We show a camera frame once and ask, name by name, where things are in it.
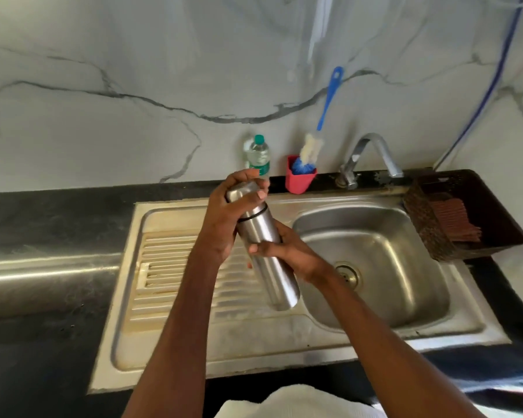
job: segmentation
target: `red plastic cup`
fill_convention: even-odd
[[[318,169],[310,174],[293,174],[291,167],[298,158],[298,155],[289,155],[286,158],[286,176],[285,176],[285,187],[286,189],[296,195],[306,192],[310,183],[314,180],[314,177],[318,174]]]

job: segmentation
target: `metal water bottle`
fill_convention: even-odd
[[[244,195],[258,190],[260,188],[254,181],[241,182],[227,191],[226,200],[234,202]],[[281,242],[281,237],[265,202],[244,213],[238,220],[237,229],[246,247],[263,241]],[[269,295],[271,306],[278,311],[285,311],[295,306],[300,298],[300,290],[293,270],[277,257],[256,255],[250,256],[250,258],[254,271]]]

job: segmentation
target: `stainless steel sink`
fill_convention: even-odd
[[[273,216],[334,264],[351,288],[419,351],[508,343],[462,261],[432,260],[402,207],[406,188],[271,195]],[[90,391],[135,385],[170,314],[207,199],[137,204]],[[356,358],[327,303],[274,311],[238,239],[217,274],[207,377]]]
[[[449,292],[411,220],[399,206],[360,203],[310,211],[293,229],[315,252],[335,265],[378,316],[392,328],[419,326],[444,317]],[[302,284],[315,320],[341,328],[321,293]]]

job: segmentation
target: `plastic bottle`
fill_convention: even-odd
[[[265,143],[263,135],[255,135],[254,142],[246,152],[248,167],[260,170],[260,176],[269,172],[269,147]]]

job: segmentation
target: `white shirt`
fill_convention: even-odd
[[[295,385],[273,392],[262,403],[226,401],[215,418],[386,418],[371,406],[350,402],[311,386]]]

